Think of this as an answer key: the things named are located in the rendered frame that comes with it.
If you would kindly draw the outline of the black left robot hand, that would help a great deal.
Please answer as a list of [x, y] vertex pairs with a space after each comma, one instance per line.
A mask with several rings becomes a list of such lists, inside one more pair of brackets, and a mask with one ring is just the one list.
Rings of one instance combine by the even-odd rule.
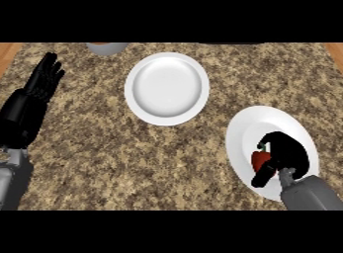
[[62, 76], [57, 55], [47, 52], [0, 109], [0, 148], [25, 149], [35, 140]]

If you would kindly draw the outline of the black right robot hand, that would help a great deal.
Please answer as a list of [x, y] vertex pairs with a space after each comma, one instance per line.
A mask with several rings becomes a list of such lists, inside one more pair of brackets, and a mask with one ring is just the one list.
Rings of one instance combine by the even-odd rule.
[[[300, 179], [309, 169], [309, 159], [306, 150], [297, 140], [281, 131], [273, 131], [264, 134], [258, 143], [266, 146], [270, 152], [270, 161], [275, 164], [276, 172], [283, 168], [292, 168], [294, 174], [291, 177], [294, 180]], [[269, 173], [261, 168], [251, 179], [251, 186], [254, 188], [263, 188], [270, 179]]]

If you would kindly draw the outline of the red bell pepper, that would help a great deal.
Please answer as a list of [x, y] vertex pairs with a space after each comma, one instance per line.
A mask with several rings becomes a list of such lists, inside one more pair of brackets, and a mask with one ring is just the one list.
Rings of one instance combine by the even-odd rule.
[[269, 177], [273, 177], [276, 174], [276, 167], [273, 162], [270, 161], [272, 155], [266, 148], [266, 146], [258, 143], [258, 149], [251, 153], [251, 166], [254, 172], [258, 172], [261, 168], [264, 168], [269, 173]]

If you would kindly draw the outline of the white round plate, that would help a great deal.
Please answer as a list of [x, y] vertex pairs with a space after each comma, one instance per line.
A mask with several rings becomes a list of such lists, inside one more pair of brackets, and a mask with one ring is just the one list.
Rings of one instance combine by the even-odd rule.
[[258, 196], [278, 202], [282, 191], [278, 175], [264, 188], [251, 186], [255, 175], [251, 153], [257, 151], [257, 143], [263, 136], [273, 131], [285, 133], [301, 144], [309, 161], [306, 176], [317, 175], [317, 152], [307, 131], [291, 115], [273, 107], [252, 106], [236, 113], [226, 128], [224, 147], [232, 169], [247, 188]]
[[133, 66], [124, 97], [136, 117], [153, 126], [176, 126], [201, 112], [208, 98], [208, 77], [199, 63], [177, 52], [158, 52]]

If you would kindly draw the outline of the grey round bowl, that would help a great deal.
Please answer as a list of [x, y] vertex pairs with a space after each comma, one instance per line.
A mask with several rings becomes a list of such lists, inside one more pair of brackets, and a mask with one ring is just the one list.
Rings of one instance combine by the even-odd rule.
[[112, 55], [124, 50], [125, 42], [93, 43], [85, 44], [88, 50], [97, 55]]

